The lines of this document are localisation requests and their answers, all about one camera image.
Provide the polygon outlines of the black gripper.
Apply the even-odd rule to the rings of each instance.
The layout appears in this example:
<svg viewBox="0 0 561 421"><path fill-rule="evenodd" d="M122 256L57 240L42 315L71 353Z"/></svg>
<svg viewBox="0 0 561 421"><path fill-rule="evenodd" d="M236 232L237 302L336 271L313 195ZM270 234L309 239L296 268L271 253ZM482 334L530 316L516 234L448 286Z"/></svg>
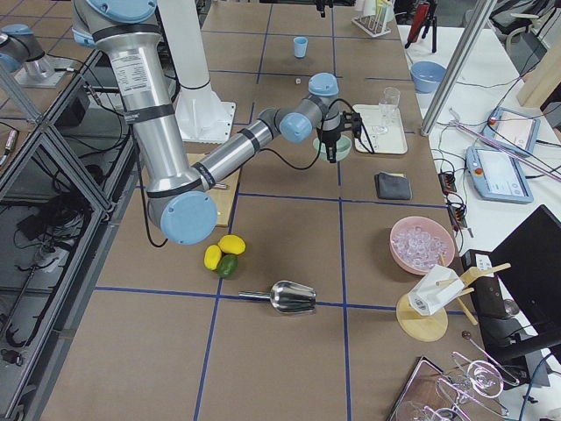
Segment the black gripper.
<svg viewBox="0 0 561 421"><path fill-rule="evenodd" d="M326 153L326 160L330 163L337 162L337 142L341 137L341 118L324 120L320 124L321 150Z"/></svg>

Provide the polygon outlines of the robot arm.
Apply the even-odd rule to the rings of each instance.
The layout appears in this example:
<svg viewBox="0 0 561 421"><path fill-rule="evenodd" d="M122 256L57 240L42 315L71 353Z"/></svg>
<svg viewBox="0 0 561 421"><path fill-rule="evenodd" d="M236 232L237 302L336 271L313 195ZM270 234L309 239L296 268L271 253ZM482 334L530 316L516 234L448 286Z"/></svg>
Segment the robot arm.
<svg viewBox="0 0 561 421"><path fill-rule="evenodd" d="M337 79L313 75L293 109L267 109L198 162L188 161L186 134L200 135L228 117L212 90L200 22L191 1L76 1L75 40L105 53L117 80L125 119L144 155L151 221L171 241L192 245L217 223L209 190L277 136L300 143L323 129L338 141Z"/></svg>
<svg viewBox="0 0 561 421"><path fill-rule="evenodd" d="M9 73L44 56L43 47L28 25L12 24L1 28L1 64Z"/></svg>

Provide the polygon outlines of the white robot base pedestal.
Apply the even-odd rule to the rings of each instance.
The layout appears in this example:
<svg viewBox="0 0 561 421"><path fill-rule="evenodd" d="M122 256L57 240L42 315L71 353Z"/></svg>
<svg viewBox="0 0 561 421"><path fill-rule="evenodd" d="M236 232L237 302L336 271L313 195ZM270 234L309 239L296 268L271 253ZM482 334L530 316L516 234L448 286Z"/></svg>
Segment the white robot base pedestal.
<svg viewBox="0 0 561 421"><path fill-rule="evenodd" d="M194 1L162 0L158 10L180 92L175 116L185 141L222 144L231 134L236 110L213 90Z"/></svg>

